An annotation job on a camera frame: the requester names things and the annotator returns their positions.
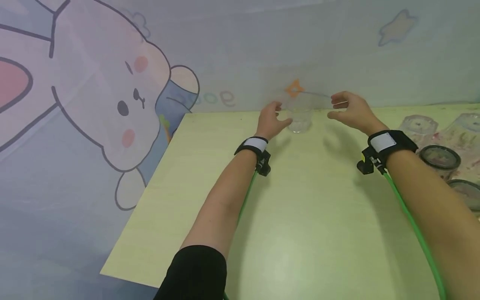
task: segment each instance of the background mural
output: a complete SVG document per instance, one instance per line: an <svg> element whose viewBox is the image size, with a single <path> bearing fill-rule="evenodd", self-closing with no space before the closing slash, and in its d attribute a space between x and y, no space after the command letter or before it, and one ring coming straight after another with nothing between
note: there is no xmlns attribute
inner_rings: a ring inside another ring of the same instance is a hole
<svg viewBox="0 0 480 300"><path fill-rule="evenodd" d="M2 1L0 298L151 299L98 272L185 113L302 90L478 101L478 12L474 0Z"/></svg>

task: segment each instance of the table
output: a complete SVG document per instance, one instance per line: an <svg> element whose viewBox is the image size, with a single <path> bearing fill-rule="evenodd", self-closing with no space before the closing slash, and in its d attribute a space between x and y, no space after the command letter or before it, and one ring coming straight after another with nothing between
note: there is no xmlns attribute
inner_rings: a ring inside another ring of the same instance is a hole
<svg viewBox="0 0 480 300"><path fill-rule="evenodd" d="M479 105L377 108L440 129ZM228 259L234 299L438 299L435 282L386 180L356 169L366 137L315 111L306 133L270 142ZM258 112L185 115L101 273L159 287L205 197Z"/></svg>

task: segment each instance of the black sleeve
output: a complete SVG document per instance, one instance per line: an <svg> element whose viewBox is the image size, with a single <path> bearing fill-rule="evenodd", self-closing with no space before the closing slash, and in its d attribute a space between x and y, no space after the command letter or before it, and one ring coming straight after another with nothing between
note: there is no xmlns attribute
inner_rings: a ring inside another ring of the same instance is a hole
<svg viewBox="0 0 480 300"><path fill-rule="evenodd" d="M217 250L202 245L177 252L154 300L222 300L227 261Z"/></svg>

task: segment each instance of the left hand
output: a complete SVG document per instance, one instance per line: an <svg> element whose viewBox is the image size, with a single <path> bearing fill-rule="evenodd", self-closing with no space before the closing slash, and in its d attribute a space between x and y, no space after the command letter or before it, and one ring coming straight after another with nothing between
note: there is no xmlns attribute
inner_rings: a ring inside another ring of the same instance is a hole
<svg viewBox="0 0 480 300"><path fill-rule="evenodd" d="M293 120L291 118L283 121L277 119L278 111L282 110L281 105L281 102L274 101L262 109L258 117L256 136L264 137L270 141L292 123Z"/></svg>

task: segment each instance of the black wrist strap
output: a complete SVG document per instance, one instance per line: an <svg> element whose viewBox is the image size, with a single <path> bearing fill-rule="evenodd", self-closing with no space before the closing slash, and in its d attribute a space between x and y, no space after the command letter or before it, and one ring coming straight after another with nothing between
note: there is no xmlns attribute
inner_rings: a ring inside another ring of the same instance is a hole
<svg viewBox="0 0 480 300"><path fill-rule="evenodd" d="M267 144L267 139L261 136L253 136L243 141L235 151L234 155L237 155L237 153L242 150L253 151L257 155L257 164L255 170L258 172L258 174L267 176L268 173L270 173L270 166L268 165L270 153L265 150Z"/></svg>
<svg viewBox="0 0 480 300"><path fill-rule="evenodd" d="M417 144L400 130L383 130L374 133L368 138L368 146L376 151L384 166L392 153L399 150L416 152L418 149Z"/></svg>
<svg viewBox="0 0 480 300"><path fill-rule="evenodd" d="M383 174L389 156L400 150L416 152L417 145L400 130L383 130L368 138L368 147L362 151L364 159L357 168L363 174L373 173L375 166Z"/></svg>

